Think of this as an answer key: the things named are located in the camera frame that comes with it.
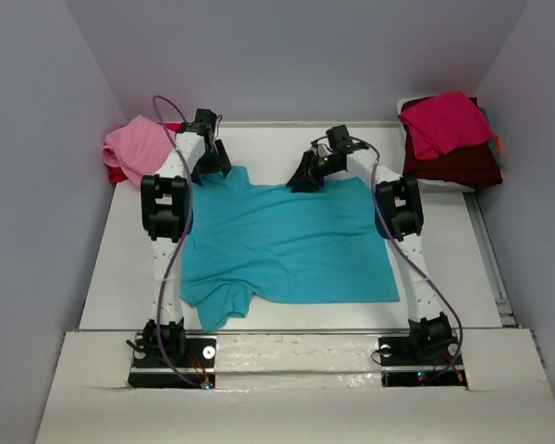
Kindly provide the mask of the turquoise t shirt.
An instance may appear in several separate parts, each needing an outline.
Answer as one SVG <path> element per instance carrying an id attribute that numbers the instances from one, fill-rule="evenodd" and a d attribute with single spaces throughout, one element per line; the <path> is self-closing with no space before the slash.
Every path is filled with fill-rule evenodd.
<path id="1" fill-rule="evenodd" d="M 285 304 L 398 302 L 374 216 L 359 179 L 293 193 L 253 185 L 243 166 L 208 176 L 194 190 L 181 298 L 205 331 L 246 317 L 254 296 Z"/>

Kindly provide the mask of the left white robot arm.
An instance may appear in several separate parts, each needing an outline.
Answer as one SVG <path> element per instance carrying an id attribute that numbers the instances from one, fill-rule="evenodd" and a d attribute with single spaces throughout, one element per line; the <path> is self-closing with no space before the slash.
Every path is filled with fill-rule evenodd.
<path id="1" fill-rule="evenodd" d="M 187 348 L 177 266 L 194 220 L 194 188 L 205 176 L 225 177 L 231 170 L 224 145 L 216 141 L 218 120 L 212 110 L 199 108 L 194 120 L 174 132 L 145 117 L 129 124 L 129 176 L 139 186 L 142 227 L 154 258 L 154 308 L 139 350 L 173 364 Z"/>

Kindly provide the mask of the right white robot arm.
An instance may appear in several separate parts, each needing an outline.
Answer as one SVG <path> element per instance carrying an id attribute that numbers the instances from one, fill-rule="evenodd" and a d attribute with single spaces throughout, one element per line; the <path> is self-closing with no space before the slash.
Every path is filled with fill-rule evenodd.
<path id="1" fill-rule="evenodd" d="M 287 187 L 293 193 L 320 191 L 326 177 L 342 171 L 368 188 L 376 230 L 394 253 L 408 310 L 409 333 L 403 349 L 418 363 L 446 355 L 447 366 L 454 365 L 462 351 L 463 324 L 427 273 L 422 243 L 425 218 L 417 180 L 384 166 L 374 145 L 338 125 L 310 142 Z"/>

